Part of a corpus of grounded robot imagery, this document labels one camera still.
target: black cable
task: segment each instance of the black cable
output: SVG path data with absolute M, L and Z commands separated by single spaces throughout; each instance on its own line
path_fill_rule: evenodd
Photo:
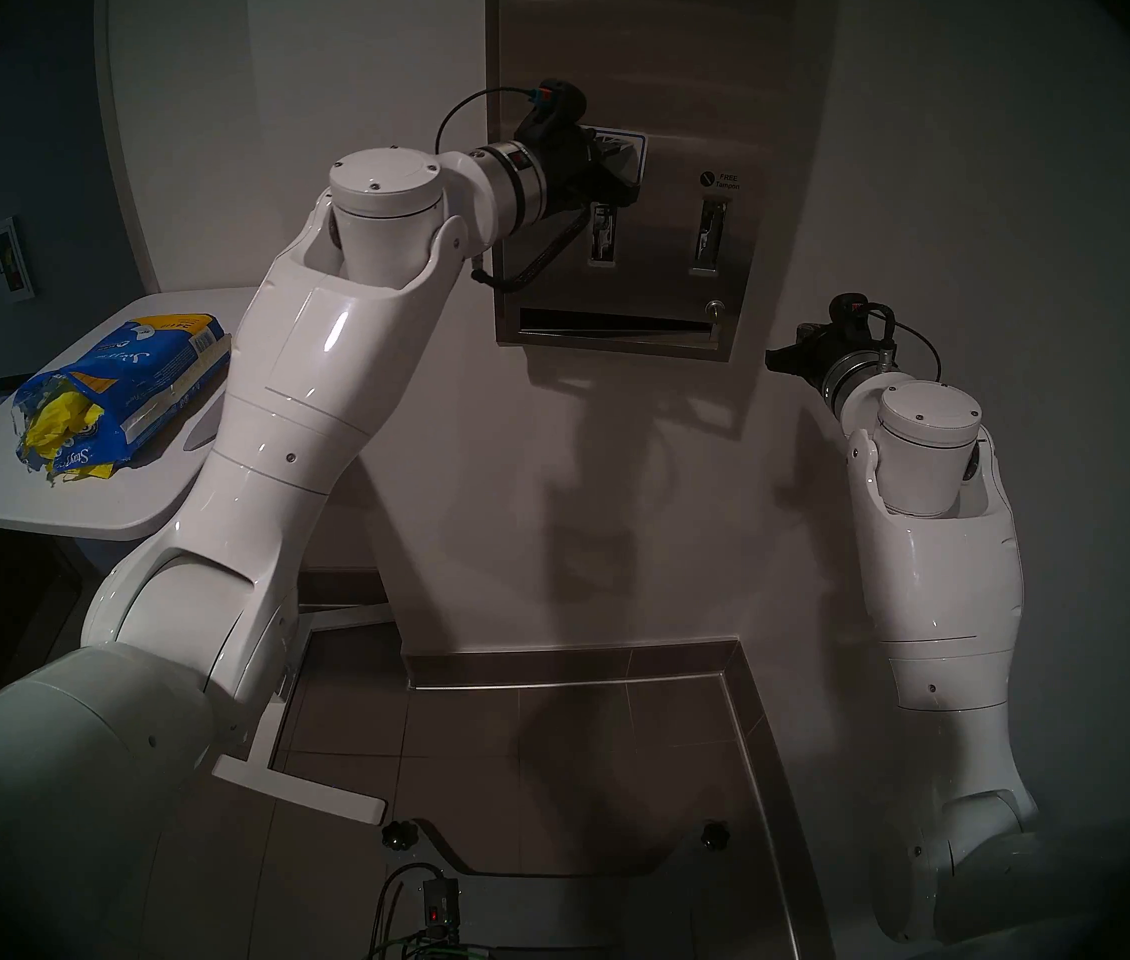
M 386 923 L 383 925 L 383 940 L 391 940 L 392 937 L 392 919 L 395 918 L 395 902 L 401 900 L 401 892 L 405 890 L 405 882 L 398 882 L 395 884 L 395 891 L 392 893 L 391 907 L 386 909 Z M 401 946 L 401 953 L 405 952 L 405 946 Z
M 374 955 L 377 952 L 377 923 L 383 918 L 383 901 L 386 899 L 386 889 L 392 885 L 395 878 L 399 878 L 406 871 L 412 871 L 412 869 L 425 869 L 425 871 L 431 871 L 437 878 L 444 878 L 444 872 L 438 869 L 435 864 L 427 863 L 412 863 L 405 864 L 403 866 L 398 866 L 392 873 L 386 875 L 386 880 L 383 882 L 382 889 L 377 891 L 377 906 L 374 909 L 374 925 L 371 931 L 368 931 L 368 954 Z
M 381 953 L 391 950 L 392 946 L 398 946 L 400 943 L 407 943 L 410 940 L 416 940 L 417 937 L 418 933 L 414 933 L 412 935 L 403 935 L 400 940 L 389 940 L 385 943 L 381 943 L 379 946 L 375 946 L 373 950 L 368 951 L 368 953 L 365 953 L 364 960 L 373 960 L 375 955 L 380 955 Z
M 494 88 L 483 88 L 480 89 L 480 91 L 473 91 L 470 96 L 463 98 L 463 101 L 459 103 L 459 105 L 455 105 L 453 110 L 450 110 L 450 112 L 444 114 L 444 119 L 442 119 L 438 130 L 435 131 L 435 149 L 432 151 L 432 154 L 441 152 L 441 134 L 444 133 L 444 124 L 449 123 L 451 119 L 453 119 L 454 113 L 459 112 L 459 110 L 462 110 L 462 107 L 467 105 L 467 103 L 470 103 L 472 98 L 480 98 L 480 96 L 488 96 L 494 94 L 495 91 L 520 91 L 520 94 L 529 96 L 530 98 L 533 98 L 537 95 L 537 89 L 518 88 L 516 86 L 510 86 L 510 85 L 501 85 Z
M 476 958 L 476 960 L 488 960 L 488 951 L 485 953 L 477 953 L 473 950 L 463 949 L 463 944 L 459 943 L 457 946 L 450 946 L 447 943 L 423 943 L 420 946 L 415 946 L 406 954 L 406 960 L 412 958 L 412 955 L 467 955 L 468 958 Z
M 876 309 L 871 309 L 871 312 L 869 313 L 869 315 L 876 316 L 877 318 L 885 318 L 885 316 L 881 315 L 880 313 L 878 313 Z M 933 379 L 935 379 L 935 382 L 941 382 L 942 381 L 942 358 L 939 357 L 939 348 L 937 348 L 932 343 L 930 343 L 929 339 L 923 333 L 921 333 L 920 330 L 913 330 L 911 326 L 907 326 L 907 324 L 905 324 L 905 323 L 897 323 L 897 322 L 895 322 L 895 325 L 898 326 L 898 329 L 901 329 L 901 330 L 906 330 L 909 333 L 911 333 L 913 337 L 915 337 L 915 339 L 919 339 L 919 341 L 921 343 L 923 343 L 925 347 L 930 348 L 930 354 L 933 355 Z
M 574 237 L 577 237 L 577 234 L 586 228 L 590 219 L 592 219 L 592 209 L 588 206 L 586 208 L 583 208 L 583 210 L 580 210 L 577 219 L 570 222 L 570 225 L 560 232 L 559 236 L 555 241 L 551 241 L 551 243 L 548 243 L 546 250 L 542 251 L 541 254 L 538 254 L 534 260 L 527 263 L 525 268 L 523 268 L 520 274 L 516 274 L 515 278 L 494 278 L 493 274 L 486 274 L 479 268 L 472 269 L 471 278 L 476 279 L 479 283 L 483 283 L 483 286 L 499 288 L 504 293 L 519 293 L 521 288 L 528 286 L 530 281 L 538 278 L 538 272 L 545 269 L 546 265 L 549 265 L 551 261 L 555 261 L 560 251 L 565 250 L 574 242 Z

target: metal dispenser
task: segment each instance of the metal dispenser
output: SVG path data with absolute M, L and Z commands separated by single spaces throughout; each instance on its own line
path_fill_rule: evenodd
M 498 341 L 727 361 L 766 203 L 791 0 L 489 0 L 489 86 L 541 76 L 585 89 L 584 124 L 612 143 L 635 206 L 593 206 L 537 279 L 496 290 Z M 520 104 L 489 103 L 489 140 Z M 494 254 L 512 278 L 574 219 Z

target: picture frame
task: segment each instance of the picture frame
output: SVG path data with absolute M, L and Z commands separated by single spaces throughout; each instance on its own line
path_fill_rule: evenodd
M 5 297 L 9 302 L 24 302 L 36 296 L 31 274 L 27 274 L 27 261 L 21 255 L 14 217 L 0 220 L 0 280 L 5 282 Z

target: blue package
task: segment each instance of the blue package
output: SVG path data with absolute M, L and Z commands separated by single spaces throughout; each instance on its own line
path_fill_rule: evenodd
M 49 466 L 50 475 L 105 478 L 112 469 L 98 464 L 130 461 L 229 356 L 231 337 L 208 314 L 130 320 L 78 361 L 18 387 L 18 457 L 35 470 Z

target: floor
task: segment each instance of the floor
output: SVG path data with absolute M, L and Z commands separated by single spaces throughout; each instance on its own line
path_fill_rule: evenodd
M 275 769 L 385 798 L 473 872 L 644 873 L 727 819 L 730 881 L 697 955 L 786 955 L 764 828 L 720 677 L 410 691 L 394 626 L 313 636 Z M 107 917 L 103 958 L 360 958 L 377 829 L 202 773 Z M 401 911 L 395 934 L 417 916 Z

